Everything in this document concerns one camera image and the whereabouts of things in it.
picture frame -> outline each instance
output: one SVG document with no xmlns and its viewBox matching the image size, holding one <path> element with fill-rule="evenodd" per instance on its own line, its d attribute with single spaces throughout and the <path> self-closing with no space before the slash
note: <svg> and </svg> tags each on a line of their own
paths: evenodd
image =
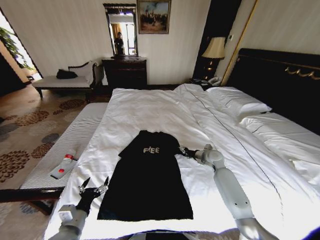
<svg viewBox="0 0 320 240">
<path fill-rule="evenodd" d="M 139 34 L 169 34 L 171 0 L 137 0 Z"/>
</svg>

bottle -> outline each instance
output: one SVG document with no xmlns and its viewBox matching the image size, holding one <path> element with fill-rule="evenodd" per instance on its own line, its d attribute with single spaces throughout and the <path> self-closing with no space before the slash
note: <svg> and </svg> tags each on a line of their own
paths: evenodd
<svg viewBox="0 0 320 240">
<path fill-rule="evenodd" d="M 78 159 L 75 158 L 75 155 L 76 151 L 70 149 L 67 154 L 64 155 L 62 162 L 50 172 L 50 176 L 57 180 L 65 176 L 77 163 Z"/>
</svg>

upholstered bench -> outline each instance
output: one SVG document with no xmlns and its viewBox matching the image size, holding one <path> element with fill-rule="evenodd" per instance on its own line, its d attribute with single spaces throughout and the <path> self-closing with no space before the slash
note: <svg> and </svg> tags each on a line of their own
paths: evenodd
<svg viewBox="0 0 320 240">
<path fill-rule="evenodd" d="M 58 79 L 56 76 L 45 76 L 32 83 L 32 86 L 39 92 L 41 99 L 43 98 L 42 89 L 49 89 L 86 92 L 85 100 L 90 101 L 90 95 L 104 78 L 103 66 L 99 64 L 99 61 L 89 61 L 81 66 L 69 66 L 68 69 L 75 72 L 78 77 Z"/>
<path fill-rule="evenodd" d="M 19 189 L 0 190 L 0 203 L 27 202 L 49 215 L 52 206 L 41 200 L 58 199 L 72 171 L 59 180 L 50 176 L 69 150 L 80 158 L 107 109 L 107 102 L 90 103 L 79 113 L 57 142 L 40 160 Z"/>
</svg>

floor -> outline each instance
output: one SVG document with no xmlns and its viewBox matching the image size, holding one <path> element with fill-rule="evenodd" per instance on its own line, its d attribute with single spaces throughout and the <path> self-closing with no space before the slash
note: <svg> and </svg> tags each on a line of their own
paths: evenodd
<svg viewBox="0 0 320 240">
<path fill-rule="evenodd" d="M 162 86 L 171 90 L 176 86 Z M 17 189 L 86 106 L 85 94 L 43 90 L 43 100 L 28 85 L 0 97 L 0 189 Z M 100 88 L 91 102 L 109 102 Z M 0 203 L 1 240 L 41 240 L 49 217 L 23 202 Z M 235 240 L 239 232 L 209 234 L 203 239 Z"/>
</svg>

dresser drawer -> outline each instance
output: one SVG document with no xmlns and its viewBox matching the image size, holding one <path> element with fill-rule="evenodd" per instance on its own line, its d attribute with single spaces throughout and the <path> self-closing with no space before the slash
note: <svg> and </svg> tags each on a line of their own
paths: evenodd
<svg viewBox="0 0 320 240">
<path fill-rule="evenodd" d="M 147 85 L 147 60 L 102 60 L 108 85 L 111 88 L 143 89 Z"/>
</svg>

